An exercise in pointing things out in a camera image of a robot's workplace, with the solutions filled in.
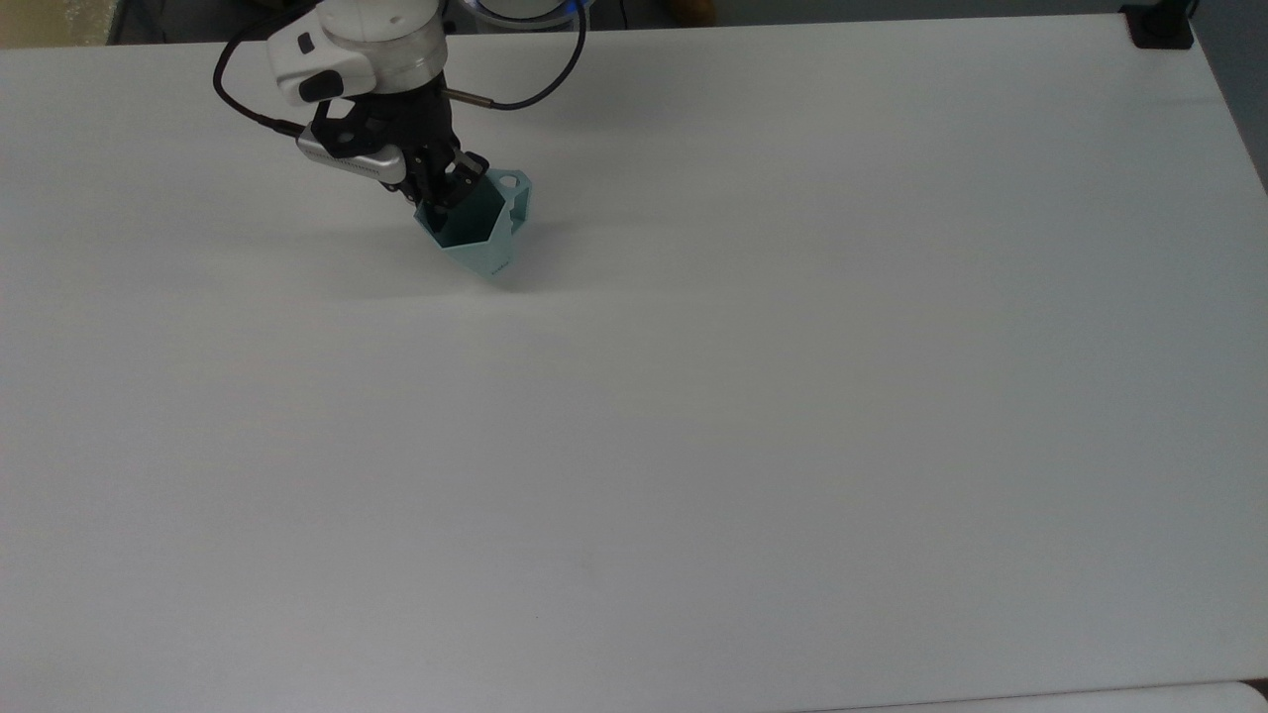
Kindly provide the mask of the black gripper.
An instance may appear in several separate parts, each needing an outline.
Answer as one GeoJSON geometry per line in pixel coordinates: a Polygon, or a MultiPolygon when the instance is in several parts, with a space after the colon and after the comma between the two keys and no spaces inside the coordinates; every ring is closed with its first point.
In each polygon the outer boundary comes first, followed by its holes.
{"type": "Polygon", "coordinates": [[[353,98],[344,117],[318,104],[311,134],[339,166],[353,159],[388,151],[398,159],[380,167],[375,181],[415,202],[415,218],[431,235],[448,225],[448,207],[456,207],[484,181],[489,162],[479,154],[458,151],[448,82],[431,81],[404,93],[368,93],[353,98]]]}

